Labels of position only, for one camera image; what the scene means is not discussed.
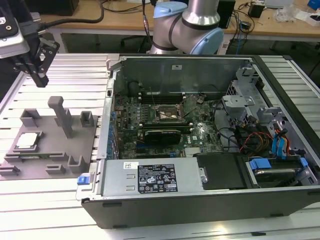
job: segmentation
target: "warning label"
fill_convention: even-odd
[[[178,192],[175,165],[139,165],[138,191],[141,194]]]

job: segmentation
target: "desk leg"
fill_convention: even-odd
[[[65,41],[62,39],[62,36],[61,36],[61,31],[59,31],[59,29],[51,29],[50,30],[50,33],[52,33],[53,35],[53,38],[54,40],[60,44],[60,48],[59,48],[59,53],[60,54],[65,54],[68,52],[68,49],[67,49],[67,45],[65,44]]]
[[[279,41],[273,41],[273,42],[271,43],[270,50],[275,50],[276,45],[277,45],[278,42],[279,42]]]
[[[95,45],[96,46],[101,44],[101,40],[100,40],[100,35],[99,34],[95,34],[94,35],[94,39],[95,39]]]
[[[233,35],[232,34],[224,34],[223,35],[223,41],[217,51],[217,55],[226,55],[226,52],[229,47],[230,40],[232,39]]]

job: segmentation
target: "motherboard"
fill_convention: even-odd
[[[200,94],[176,99],[115,95],[119,158],[183,158],[223,151],[212,118],[214,104]]]

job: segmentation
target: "blue clip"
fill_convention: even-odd
[[[90,184],[90,176],[79,176],[77,179],[78,185],[89,185]]]
[[[249,161],[249,164],[252,170],[272,168],[267,158],[254,158],[251,161]]]
[[[304,168],[308,166],[308,162],[304,157],[300,158],[300,162]]]

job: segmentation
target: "sticker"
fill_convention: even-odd
[[[125,161],[123,163],[123,169],[138,169],[138,161]]]
[[[41,159],[39,156],[20,156],[21,159]]]
[[[138,166],[138,191],[141,194],[178,192],[175,165]]]
[[[182,70],[182,65],[172,65],[172,70]]]
[[[3,25],[7,22],[6,18],[3,16],[3,17],[0,17],[0,25]]]

